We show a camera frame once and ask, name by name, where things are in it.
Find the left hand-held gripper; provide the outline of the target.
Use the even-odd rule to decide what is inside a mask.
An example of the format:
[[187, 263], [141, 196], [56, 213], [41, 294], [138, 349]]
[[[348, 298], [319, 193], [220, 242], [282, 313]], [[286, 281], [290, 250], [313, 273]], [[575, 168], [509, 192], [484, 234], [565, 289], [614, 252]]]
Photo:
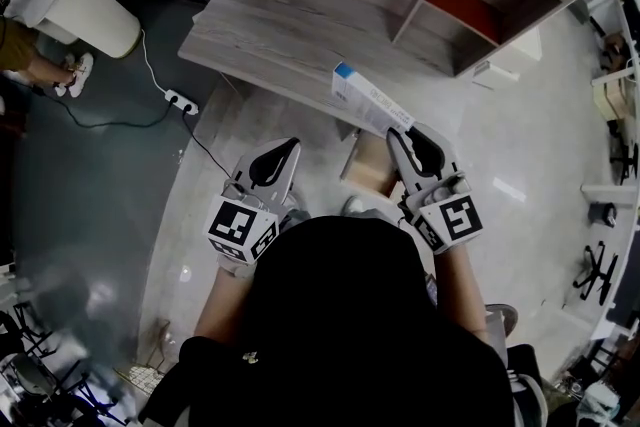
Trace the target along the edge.
[[221, 255], [254, 265], [280, 233], [301, 154], [297, 138], [281, 138], [241, 157], [223, 192], [215, 195], [203, 235]]

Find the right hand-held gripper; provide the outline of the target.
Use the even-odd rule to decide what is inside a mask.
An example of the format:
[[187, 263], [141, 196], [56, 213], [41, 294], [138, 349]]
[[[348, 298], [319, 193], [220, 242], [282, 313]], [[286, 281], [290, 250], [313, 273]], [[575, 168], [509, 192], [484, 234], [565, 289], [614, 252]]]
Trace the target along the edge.
[[[465, 173], [456, 172], [451, 142], [422, 123], [414, 123], [407, 137], [413, 154], [396, 129], [389, 128], [386, 134], [391, 159], [408, 193], [399, 207], [432, 253], [440, 255], [478, 236], [483, 224]], [[443, 175], [448, 176], [422, 187], [422, 176]]]

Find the wooden drawer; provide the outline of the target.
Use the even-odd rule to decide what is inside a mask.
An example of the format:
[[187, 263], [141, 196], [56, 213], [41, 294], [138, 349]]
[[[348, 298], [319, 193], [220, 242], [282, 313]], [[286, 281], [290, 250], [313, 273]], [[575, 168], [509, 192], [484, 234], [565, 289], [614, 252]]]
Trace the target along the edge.
[[386, 141], [359, 131], [341, 172], [343, 183], [387, 202], [398, 202], [405, 191], [392, 162]]

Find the white and blue box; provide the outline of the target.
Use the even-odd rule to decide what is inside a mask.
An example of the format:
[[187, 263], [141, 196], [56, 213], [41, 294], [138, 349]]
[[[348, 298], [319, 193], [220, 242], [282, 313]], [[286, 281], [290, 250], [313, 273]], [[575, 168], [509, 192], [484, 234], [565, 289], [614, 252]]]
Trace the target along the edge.
[[333, 70], [331, 92], [352, 115], [382, 136], [390, 128], [405, 133], [415, 122], [391, 97], [344, 62]]

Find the person's right forearm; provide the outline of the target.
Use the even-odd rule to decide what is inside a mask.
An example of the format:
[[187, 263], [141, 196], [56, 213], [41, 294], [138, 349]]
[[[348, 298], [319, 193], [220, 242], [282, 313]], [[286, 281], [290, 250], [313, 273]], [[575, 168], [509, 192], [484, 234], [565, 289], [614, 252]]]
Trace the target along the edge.
[[451, 322], [489, 343], [485, 303], [464, 245], [434, 257], [437, 308]]

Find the person's left forearm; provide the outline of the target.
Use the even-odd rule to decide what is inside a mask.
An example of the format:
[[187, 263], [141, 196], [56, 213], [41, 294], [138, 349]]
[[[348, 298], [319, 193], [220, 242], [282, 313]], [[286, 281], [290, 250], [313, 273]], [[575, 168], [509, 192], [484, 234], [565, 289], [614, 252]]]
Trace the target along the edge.
[[194, 335], [233, 345], [240, 336], [253, 277], [236, 277], [219, 267]]

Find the person's left hand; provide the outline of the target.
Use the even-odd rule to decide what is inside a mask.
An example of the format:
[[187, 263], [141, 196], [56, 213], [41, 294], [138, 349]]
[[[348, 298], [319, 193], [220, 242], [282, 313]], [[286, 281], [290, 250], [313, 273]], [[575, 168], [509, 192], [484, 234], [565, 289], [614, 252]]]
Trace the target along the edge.
[[256, 264], [248, 265], [222, 253], [218, 254], [218, 265], [236, 279], [251, 279], [257, 268]]

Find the white cloth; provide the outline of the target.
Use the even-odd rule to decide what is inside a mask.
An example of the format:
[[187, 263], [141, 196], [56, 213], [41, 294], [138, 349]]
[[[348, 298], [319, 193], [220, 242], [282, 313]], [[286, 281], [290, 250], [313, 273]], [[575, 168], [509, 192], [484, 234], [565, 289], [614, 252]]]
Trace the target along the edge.
[[[363, 211], [342, 211], [338, 214], [338, 217], [349, 217], [349, 218], [358, 218], [358, 219], [378, 219], [385, 222], [388, 222], [392, 225], [395, 225], [396, 222], [385, 215], [378, 209], [368, 209]], [[305, 210], [291, 210], [284, 221], [280, 225], [280, 231], [284, 232], [288, 229], [293, 228], [305, 221], [311, 220], [313, 216]]]

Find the white power strip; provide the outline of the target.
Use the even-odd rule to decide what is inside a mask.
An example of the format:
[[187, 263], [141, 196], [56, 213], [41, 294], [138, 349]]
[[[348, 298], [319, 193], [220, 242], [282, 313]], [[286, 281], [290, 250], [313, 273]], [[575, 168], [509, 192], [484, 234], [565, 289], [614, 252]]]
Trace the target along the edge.
[[186, 115], [197, 115], [199, 106], [183, 94], [173, 89], [167, 89], [164, 93], [165, 100], [173, 107]]

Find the white cabinet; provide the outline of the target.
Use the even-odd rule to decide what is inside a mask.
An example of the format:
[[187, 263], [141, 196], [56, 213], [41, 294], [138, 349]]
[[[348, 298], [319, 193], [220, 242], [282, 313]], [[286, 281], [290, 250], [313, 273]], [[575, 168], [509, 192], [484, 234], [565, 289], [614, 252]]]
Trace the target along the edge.
[[535, 67], [542, 56], [539, 29], [533, 28], [477, 65], [472, 82], [491, 90], [509, 88]]

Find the round brown stool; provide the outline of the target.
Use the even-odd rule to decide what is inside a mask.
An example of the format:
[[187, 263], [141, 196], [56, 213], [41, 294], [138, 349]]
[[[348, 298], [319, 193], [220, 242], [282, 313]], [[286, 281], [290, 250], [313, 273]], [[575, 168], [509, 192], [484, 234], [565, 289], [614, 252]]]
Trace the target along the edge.
[[506, 340], [518, 323], [518, 311], [508, 304], [487, 304], [485, 311], [490, 345], [497, 352], [503, 351], [506, 349]]

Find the person's black shirt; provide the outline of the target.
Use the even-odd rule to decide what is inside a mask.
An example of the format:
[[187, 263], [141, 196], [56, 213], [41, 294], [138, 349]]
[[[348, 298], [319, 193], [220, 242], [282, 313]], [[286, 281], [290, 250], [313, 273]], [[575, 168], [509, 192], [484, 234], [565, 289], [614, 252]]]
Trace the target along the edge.
[[504, 363], [428, 296], [413, 238], [317, 217], [259, 258], [233, 345], [196, 337], [143, 427], [515, 427]]

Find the small black bin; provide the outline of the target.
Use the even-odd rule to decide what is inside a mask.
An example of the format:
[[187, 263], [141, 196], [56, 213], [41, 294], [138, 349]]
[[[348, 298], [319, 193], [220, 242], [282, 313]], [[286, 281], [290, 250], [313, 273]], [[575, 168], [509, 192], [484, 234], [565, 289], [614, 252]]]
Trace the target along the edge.
[[614, 228], [617, 222], [617, 207], [611, 202], [593, 202], [589, 205], [587, 218], [591, 224]]

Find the clear acrylic stand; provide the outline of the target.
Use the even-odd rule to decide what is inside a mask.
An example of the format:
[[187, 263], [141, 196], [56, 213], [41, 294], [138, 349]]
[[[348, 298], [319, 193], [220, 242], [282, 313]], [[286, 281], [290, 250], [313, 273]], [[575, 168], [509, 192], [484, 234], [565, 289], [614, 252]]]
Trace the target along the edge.
[[170, 327], [171, 321], [168, 319], [157, 318], [152, 322], [139, 340], [138, 363], [159, 373], [163, 372], [169, 347], [174, 342]]

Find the black office chair base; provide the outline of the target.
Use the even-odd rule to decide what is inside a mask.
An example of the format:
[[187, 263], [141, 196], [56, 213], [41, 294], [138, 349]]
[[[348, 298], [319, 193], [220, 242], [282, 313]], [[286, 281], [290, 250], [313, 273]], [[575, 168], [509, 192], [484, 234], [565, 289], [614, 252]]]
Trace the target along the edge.
[[586, 267], [572, 282], [574, 289], [579, 291], [579, 299], [586, 301], [594, 291], [600, 306], [604, 306], [612, 290], [614, 274], [619, 260], [619, 254], [607, 253], [607, 245], [599, 240], [595, 246], [586, 245], [583, 251]]

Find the woven patterned fan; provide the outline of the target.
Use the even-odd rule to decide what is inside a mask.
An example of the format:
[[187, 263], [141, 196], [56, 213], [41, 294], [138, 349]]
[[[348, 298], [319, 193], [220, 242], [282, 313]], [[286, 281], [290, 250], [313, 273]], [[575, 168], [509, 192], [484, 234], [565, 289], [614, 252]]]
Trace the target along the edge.
[[164, 374], [154, 367], [132, 365], [126, 368], [115, 368], [116, 374], [125, 382], [150, 397], [155, 388], [164, 378]]

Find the black white striped garment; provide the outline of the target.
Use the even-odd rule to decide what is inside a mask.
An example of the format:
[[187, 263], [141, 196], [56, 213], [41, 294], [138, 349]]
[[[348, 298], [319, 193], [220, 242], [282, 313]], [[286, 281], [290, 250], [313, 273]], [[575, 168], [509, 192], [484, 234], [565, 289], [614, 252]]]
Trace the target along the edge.
[[507, 349], [507, 356], [515, 427], [547, 427], [549, 411], [534, 348], [515, 345]]

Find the black chair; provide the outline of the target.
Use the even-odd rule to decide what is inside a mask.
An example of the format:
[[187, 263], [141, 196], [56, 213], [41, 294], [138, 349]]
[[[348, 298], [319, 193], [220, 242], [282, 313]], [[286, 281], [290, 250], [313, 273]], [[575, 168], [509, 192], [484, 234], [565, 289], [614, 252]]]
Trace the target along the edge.
[[34, 323], [30, 303], [0, 309], [0, 427], [131, 427], [112, 413], [117, 399], [96, 397], [87, 372], [68, 382], [79, 362], [61, 376], [50, 369], [52, 335]]

